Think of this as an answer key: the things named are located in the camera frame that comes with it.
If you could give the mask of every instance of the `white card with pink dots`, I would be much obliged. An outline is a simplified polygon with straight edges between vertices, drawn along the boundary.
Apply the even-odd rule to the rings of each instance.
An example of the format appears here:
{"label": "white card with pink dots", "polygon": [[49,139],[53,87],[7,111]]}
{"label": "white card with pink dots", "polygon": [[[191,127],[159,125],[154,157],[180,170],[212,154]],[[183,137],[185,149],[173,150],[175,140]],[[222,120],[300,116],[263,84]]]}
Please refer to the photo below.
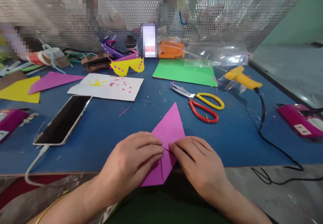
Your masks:
{"label": "white card with pink dots", "polygon": [[67,93],[106,99],[134,101],[143,80],[143,78],[89,73],[79,84],[71,87]]}

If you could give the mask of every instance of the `metal mesh panel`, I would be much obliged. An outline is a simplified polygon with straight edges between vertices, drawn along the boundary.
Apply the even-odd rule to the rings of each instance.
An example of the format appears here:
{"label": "metal mesh panel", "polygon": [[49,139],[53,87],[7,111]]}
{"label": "metal mesh panel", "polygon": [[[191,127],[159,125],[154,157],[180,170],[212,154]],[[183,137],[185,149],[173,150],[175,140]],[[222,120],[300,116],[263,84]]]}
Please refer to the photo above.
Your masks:
{"label": "metal mesh panel", "polygon": [[31,21],[35,34],[60,48],[99,51],[102,37],[139,38],[141,23],[158,23],[158,40],[243,42],[254,51],[298,0],[185,0],[181,25],[166,0],[106,0],[106,14],[68,14],[65,0],[0,0],[1,21]]}

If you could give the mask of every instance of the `red scissors handle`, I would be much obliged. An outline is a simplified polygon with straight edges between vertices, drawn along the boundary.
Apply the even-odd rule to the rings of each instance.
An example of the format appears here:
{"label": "red scissors handle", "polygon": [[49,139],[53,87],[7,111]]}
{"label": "red scissors handle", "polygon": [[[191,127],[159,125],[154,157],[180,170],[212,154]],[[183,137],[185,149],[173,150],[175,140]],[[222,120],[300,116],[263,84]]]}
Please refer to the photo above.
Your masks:
{"label": "red scissors handle", "polygon": [[[208,122],[208,123],[217,123],[217,122],[218,122],[218,120],[219,120],[219,116],[218,116],[218,114],[217,114],[217,113],[215,113],[214,111],[210,110],[209,108],[204,107],[203,105],[201,105],[201,104],[199,104],[199,103],[196,103],[196,102],[195,102],[194,100],[192,100],[192,99],[191,99],[188,103],[189,103],[189,105],[191,106],[191,109],[192,109],[192,111],[193,111],[194,115],[196,115],[200,120],[202,120],[202,121],[204,121],[204,122]],[[202,110],[206,111],[207,113],[211,114],[211,115],[214,117],[214,119],[213,119],[213,120],[212,120],[212,119],[207,119],[207,118],[205,118],[205,117],[201,116],[201,115],[196,111],[196,109],[195,109],[195,107],[194,107],[194,106],[199,107],[200,109],[202,109]]]}

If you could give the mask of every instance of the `yellow paper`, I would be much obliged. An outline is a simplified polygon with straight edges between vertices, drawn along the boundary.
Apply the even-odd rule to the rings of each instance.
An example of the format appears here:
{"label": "yellow paper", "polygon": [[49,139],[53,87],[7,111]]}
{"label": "yellow paper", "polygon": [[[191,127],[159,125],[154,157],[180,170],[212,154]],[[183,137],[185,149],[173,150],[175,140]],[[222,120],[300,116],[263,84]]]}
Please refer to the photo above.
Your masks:
{"label": "yellow paper", "polygon": [[127,76],[129,67],[131,67],[135,72],[142,72],[145,69],[143,58],[111,62],[111,67],[118,76]]}
{"label": "yellow paper", "polygon": [[30,87],[39,79],[40,76],[36,76],[17,81],[1,90],[0,98],[27,103],[39,103],[40,92],[28,95]]}

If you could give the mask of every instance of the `blue table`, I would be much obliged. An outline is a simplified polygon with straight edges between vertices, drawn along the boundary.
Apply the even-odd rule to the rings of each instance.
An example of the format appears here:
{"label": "blue table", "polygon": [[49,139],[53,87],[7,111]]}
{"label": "blue table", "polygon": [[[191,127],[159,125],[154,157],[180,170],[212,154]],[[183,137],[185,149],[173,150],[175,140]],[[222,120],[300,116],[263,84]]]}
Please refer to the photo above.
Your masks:
{"label": "blue table", "polygon": [[[120,140],[134,132],[151,132],[175,102],[185,134],[204,138],[219,154],[225,167],[291,164],[281,152],[259,137],[257,125],[260,121],[257,116],[261,117],[261,103],[254,91],[247,90],[239,95],[235,89],[224,91],[219,87],[218,96],[225,103],[225,109],[217,111],[220,118],[218,123],[206,124],[193,115],[187,98],[168,88],[171,81],[152,78],[157,62],[157,59],[145,60],[144,72],[128,74],[129,77],[141,77],[145,80],[136,100],[125,114],[119,117],[129,107],[130,102],[94,98],[68,142],[64,146],[49,148],[32,172],[37,174],[99,172]],[[80,65],[66,68],[65,71],[69,74],[87,75]],[[44,76],[47,72],[44,70],[39,75]],[[109,71],[100,73],[113,74]],[[276,111],[276,103],[294,102],[253,69],[246,67],[245,74],[263,83],[260,91],[267,109],[264,136],[301,164],[323,163],[323,144],[299,137]],[[39,113],[38,117],[29,124],[17,128],[0,145],[1,175],[25,173],[40,151],[32,145],[39,127],[44,122],[44,128],[55,116],[71,96],[67,94],[68,89],[77,83],[79,82],[41,92],[39,104],[0,101],[0,109],[31,108],[32,112]],[[216,94],[214,87],[182,82],[176,84],[192,93]],[[155,107],[143,100],[151,101]]]}

